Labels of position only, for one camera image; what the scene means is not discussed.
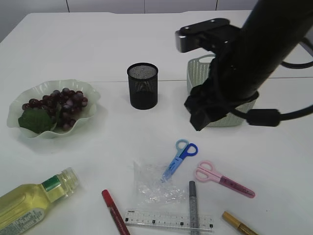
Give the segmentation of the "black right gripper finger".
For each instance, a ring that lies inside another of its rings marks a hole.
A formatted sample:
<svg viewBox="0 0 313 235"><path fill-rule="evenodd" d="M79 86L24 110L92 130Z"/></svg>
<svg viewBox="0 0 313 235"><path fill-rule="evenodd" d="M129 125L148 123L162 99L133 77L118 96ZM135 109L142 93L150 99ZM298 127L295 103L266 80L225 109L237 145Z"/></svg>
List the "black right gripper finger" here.
<svg viewBox="0 0 313 235"><path fill-rule="evenodd" d="M190 111L190 123L196 131L201 131L212 122L208 111L208 109L198 109Z"/></svg>

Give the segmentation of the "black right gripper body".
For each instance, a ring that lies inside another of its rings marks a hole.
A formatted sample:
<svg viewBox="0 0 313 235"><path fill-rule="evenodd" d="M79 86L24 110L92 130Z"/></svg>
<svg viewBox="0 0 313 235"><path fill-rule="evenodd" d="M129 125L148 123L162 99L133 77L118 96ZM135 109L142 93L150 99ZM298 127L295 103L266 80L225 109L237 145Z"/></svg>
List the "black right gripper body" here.
<svg viewBox="0 0 313 235"><path fill-rule="evenodd" d="M191 59L187 63L187 92L190 95L192 89L196 86L202 85L206 79L209 77L210 61L201 62L201 59L213 59L215 56L201 56L198 58ZM209 95L209 102L211 103L216 100L216 95L213 92ZM222 119L215 122L235 122L235 116L232 114L227 114Z"/></svg>

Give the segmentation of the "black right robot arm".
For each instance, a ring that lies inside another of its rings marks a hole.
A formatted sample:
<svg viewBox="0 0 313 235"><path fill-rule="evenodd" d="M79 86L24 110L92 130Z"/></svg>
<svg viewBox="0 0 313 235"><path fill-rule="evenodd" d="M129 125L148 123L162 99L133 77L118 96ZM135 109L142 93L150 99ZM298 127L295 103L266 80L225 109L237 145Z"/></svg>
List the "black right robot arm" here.
<svg viewBox="0 0 313 235"><path fill-rule="evenodd" d="M310 0L260 0L240 28L216 18L176 31L178 51L203 48L215 54L208 78L191 90L184 104L195 130L230 113L250 125L268 127L310 115L312 106L284 114L276 109L241 112L238 107L258 98L259 87L304 41L312 25Z"/></svg>

